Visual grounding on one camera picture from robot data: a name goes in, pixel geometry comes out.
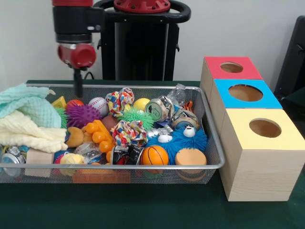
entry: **black cable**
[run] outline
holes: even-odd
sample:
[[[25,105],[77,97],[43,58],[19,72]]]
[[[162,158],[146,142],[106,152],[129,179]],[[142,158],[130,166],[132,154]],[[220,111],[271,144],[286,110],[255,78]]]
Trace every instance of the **black cable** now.
[[[86,75],[85,75],[84,80],[87,79],[88,75],[91,75],[91,78],[94,80],[94,76],[93,76],[92,72],[87,72]]]

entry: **yellow ball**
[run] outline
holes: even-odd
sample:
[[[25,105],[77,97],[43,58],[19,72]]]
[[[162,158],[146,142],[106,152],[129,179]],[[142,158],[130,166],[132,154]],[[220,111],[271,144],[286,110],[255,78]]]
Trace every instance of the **yellow ball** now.
[[[130,106],[130,104],[126,104],[124,111],[130,111],[132,109],[132,106]]]
[[[150,99],[141,98],[134,102],[133,107],[137,110],[145,111],[146,105],[149,103]]]

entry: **yellow towel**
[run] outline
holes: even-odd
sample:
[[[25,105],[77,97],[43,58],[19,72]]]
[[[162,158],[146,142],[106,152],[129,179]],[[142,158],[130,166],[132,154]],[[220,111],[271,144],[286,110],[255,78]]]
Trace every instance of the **yellow towel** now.
[[[46,153],[66,150],[66,129],[44,128],[19,111],[0,119],[0,144],[27,146]]]

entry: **red box lid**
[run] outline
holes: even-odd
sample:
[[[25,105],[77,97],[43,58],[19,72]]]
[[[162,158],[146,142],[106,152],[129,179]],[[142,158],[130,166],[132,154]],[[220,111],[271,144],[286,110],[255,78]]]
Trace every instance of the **red box lid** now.
[[[263,79],[249,57],[206,56],[205,61],[214,79]]]

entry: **wooden box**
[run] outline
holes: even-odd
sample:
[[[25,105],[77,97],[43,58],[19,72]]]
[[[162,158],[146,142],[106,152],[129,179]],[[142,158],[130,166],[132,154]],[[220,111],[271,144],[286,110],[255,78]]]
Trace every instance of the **wooden box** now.
[[[54,154],[49,154],[40,150],[30,149],[27,152],[27,164],[53,164]],[[50,177],[50,168],[26,168],[24,175],[33,177]]]
[[[287,201],[305,162],[305,140],[282,109],[226,109],[220,169],[229,201]]]
[[[214,80],[210,108],[220,135],[226,108],[282,109],[282,106],[263,80]]]
[[[200,88],[210,101],[214,79],[261,80],[249,57],[206,56],[203,60]]]

